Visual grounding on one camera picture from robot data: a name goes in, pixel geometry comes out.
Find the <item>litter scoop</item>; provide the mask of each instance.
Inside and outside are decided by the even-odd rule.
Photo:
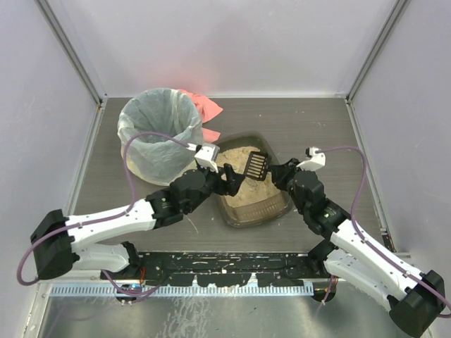
[[[244,171],[245,176],[256,181],[264,181],[270,160],[267,153],[251,151]]]

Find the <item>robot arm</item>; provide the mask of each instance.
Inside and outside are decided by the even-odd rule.
[[[445,296],[442,277],[433,270],[425,274],[399,259],[356,224],[363,239],[359,236],[350,214],[326,197],[323,184],[310,171],[326,164],[325,155],[317,151],[307,149],[308,159],[303,162],[292,158],[284,165],[268,166],[274,185],[290,194],[309,229],[324,238],[309,252],[311,267],[352,283],[389,311],[401,330],[420,337],[445,304],[414,279]]]
[[[44,235],[80,224],[50,237],[34,251],[37,275],[40,280],[60,277],[70,270],[109,270],[124,275],[133,274],[140,266],[140,257],[131,243],[114,246],[97,244],[100,241],[127,234],[165,227],[183,219],[193,212],[211,194],[235,196],[245,176],[225,164],[218,168],[215,163],[219,148],[213,144],[190,145],[196,151],[196,170],[188,170],[169,187],[136,201],[128,213],[115,217],[127,207],[90,215],[64,217],[61,210],[51,211],[31,236],[35,243]],[[83,226],[92,220],[101,222]]]

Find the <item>purple cable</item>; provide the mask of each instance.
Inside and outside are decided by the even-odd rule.
[[[160,136],[160,137],[165,137],[168,140],[171,140],[172,142],[175,142],[176,144],[179,144],[185,148],[187,148],[189,145],[186,142],[180,141],[178,139],[175,139],[169,135],[166,134],[162,134],[160,132],[141,132],[139,134],[136,134],[135,136],[131,137],[128,142],[125,144],[124,147],[124,156],[123,156],[123,161],[124,161],[124,169],[125,169],[125,175],[127,176],[127,181],[128,184],[130,185],[130,189],[132,191],[132,203],[122,212],[116,214],[116,215],[112,215],[112,216],[108,216],[108,217],[104,217],[104,218],[99,218],[96,220],[88,220],[86,222],[82,222],[82,223],[76,223],[76,224],[72,224],[72,225],[66,225],[65,227],[61,227],[57,230],[51,231],[48,234],[44,235],[42,238],[39,238],[35,243],[32,244],[32,246],[25,252],[25,254],[23,255],[22,259],[19,262],[19,265],[17,267],[17,272],[16,272],[16,278],[17,281],[19,282],[19,284],[24,285],[24,286],[30,286],[33,284],[36,284],[37,282],[39,282],[39,278],[36,277],[34,280],[28,282],[25,281],[22,278],[22,271],[23,271],[23,266],[25,265],[25,262],[27,261],[28,257],[30,256],[30,254],[43,242],[45,242],[46,240],[48,240],[50,237],[53,237],[57,234],[61,234],[62,232],[71,230],[71,229],[75,229],[76,227],[84,227],[86,225],[92,225],[92,224],[96,224],[96,223],[101,223],[101,222],[106,222],[109,220],[115,220],[116,218],[120,218],[124,215],[127,215],[130,210],[133,209],[133,206],[136,203],[136,190],[135,190],[135,186],[133,185],[133,181],[130,175],[130,171],[128,170],[127,167],[127,152],[128,152],[128,148],[130,147],[130,145],[132,144],[133,140],[137,139],[138,137],[141,136],[147,136],[147,135],[154,135],[154,136]],[[111,279],[111,277],[109,277],[109,274],[105,271],[104,274],[105,276],[109,279],[110,282],[112,282],[113,280]],[[118,287],[118,285],[114,282],[112,282],[112,285],[116,288]],[[149,296],[150,294],[152,294],[153,292],[156,291],[156,288],[153,288],[147,292],[141,292],[138,294],[133,294],[134,296]]]
[[[360,181],[359,189],[357,190],[357,193],[355,194],[354,201],[352,202],[351,206],[351,222],[352,226],[354,227],[355,232],[359,235],[360,239],[365,242],[370,248],[373,249],[381,258],[383,258],[384,261],[389,263],[392,267],[394,267],[396,270],[400,271],[403,275],[406,275],[411,280],[414,280],[417,284],[420,284],[422,287],[424,287],[426,290],[428,290],[430,293],[432,293],[435,297],[438,298],[442,303],[444,303],[450,310],[451,310],[451,303],[441,294],[439,294],[434,288],[427,285],[425,282],[420,280],[419,278],[409,274],[407,270],[405,270],[403,267],[396,264],[396,262],[392,261],[390,257],[386,256],[381,250],[376,248],[372,243],[365,241],[365,236],[360,232],[359,227],[357,226],[357,221],[355,218],[355,209],[357,207],[357,202],[360,199],[360,195],[362,194],[362,190],[365,184],[366,179],[366,169],[368,168],[368,159],[366,158],[365,154],[362,150],[360,150],[356,146],[339,146],[336,148],[330,148],[330,149],[321,149],[318,150],[317,153],[330,153],[332,151],[338,151],[338,150],[353,150],[359,153],[360,157],[362,158],[364,167],[363,167],[363,173],[362,173],[362,180]],[[439,318],[451,318],[451,313],[447,315],[438,315]]]

